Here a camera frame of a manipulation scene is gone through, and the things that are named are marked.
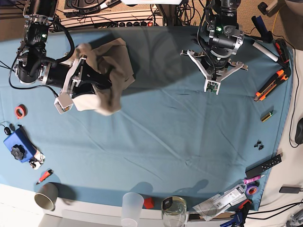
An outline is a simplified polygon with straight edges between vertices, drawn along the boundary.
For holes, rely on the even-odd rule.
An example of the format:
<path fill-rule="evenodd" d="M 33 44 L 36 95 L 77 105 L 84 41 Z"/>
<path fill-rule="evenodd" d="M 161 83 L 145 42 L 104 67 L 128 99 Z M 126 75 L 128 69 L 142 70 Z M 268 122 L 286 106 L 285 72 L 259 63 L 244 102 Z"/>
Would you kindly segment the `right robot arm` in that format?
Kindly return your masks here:
<path fill-rule="evenodd" d="M 24 89 L 33 89 L 32 84 L 41 81 L 42 87 L 53 90 L 58 87 L 61 94 L 74 98 L 83 94 L 94 94 L 94 88 L 109 89 L 112 82 L 110 70 L 100 74 L 90 67 L 85 55 L 65 64 L 75 53 L 75 45 L 69 31 L 56 20 L 56 0 L 28 0 L 23 16 L 26 18 L 23 39 L 18 48 L 11 70 L 19 81 L 26 84 Z M 70 51 L 62 58 L 53 59 L 46 55 L 49 27 L 55 25 L 66 35 Z"/>

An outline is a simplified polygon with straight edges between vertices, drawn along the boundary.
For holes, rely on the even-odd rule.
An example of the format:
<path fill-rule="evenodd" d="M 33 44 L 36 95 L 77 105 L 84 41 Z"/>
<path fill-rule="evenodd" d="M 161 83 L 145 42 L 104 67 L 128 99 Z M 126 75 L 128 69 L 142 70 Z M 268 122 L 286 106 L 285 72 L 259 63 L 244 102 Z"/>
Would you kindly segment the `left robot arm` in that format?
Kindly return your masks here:
<path fill-rule="evenodd" d="M 193 39 L 202 51 L 183 50 L 180 53 L 196 64 L 206 84 L 215 85 L 238 70 L 248 70 L 243 62 L 231 60 L 244 41 L 242 26 L 237 22 L 240 4 L 240 0 L 208 0 Z"/>

